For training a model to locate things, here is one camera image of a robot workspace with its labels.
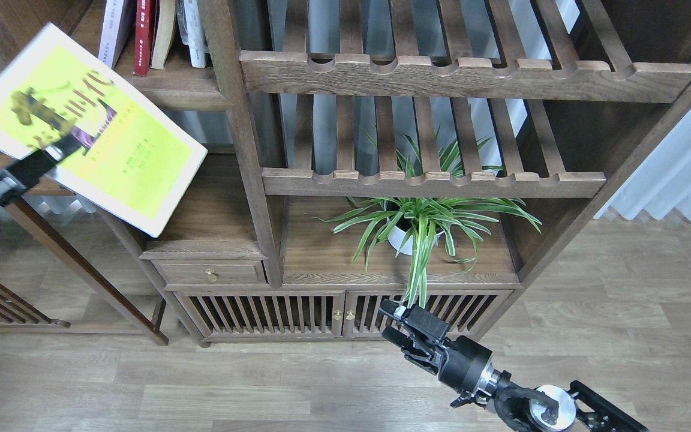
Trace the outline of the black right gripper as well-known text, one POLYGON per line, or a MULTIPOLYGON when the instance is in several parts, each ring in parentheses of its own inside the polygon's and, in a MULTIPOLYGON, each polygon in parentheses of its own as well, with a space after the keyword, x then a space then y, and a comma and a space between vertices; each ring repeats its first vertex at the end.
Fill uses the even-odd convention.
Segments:
POLYGON ((406 307, 386 299, 381 301, 379 312, 431 341, 418 341, 392 326, 381 332, 386 341, 400 348, 406 360, 457 392, 453 402, 486 403, 495 394, 499 372, 492 366, 491 350, 465 336, 451 341, 446 337, 449 324, 419 305, 406 307))

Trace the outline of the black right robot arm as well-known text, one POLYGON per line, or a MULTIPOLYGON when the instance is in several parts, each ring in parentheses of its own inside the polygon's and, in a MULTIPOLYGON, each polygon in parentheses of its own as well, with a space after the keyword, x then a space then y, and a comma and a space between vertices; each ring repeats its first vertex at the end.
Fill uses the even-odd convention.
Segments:
POLYGON ((489 349, 465 336, 450 340, 449 325, 422 307, 405 307, 387 299, 379 311, 401 325, 401 330, 384 329, 382 337, 400 347, 406 360, 457 392, 452 407, 477 404, 516 431, 568 431, 576 421, 591 431, 645 430, 578 380, 568 390, 516 385, 509 372, 492 367, 489 349))

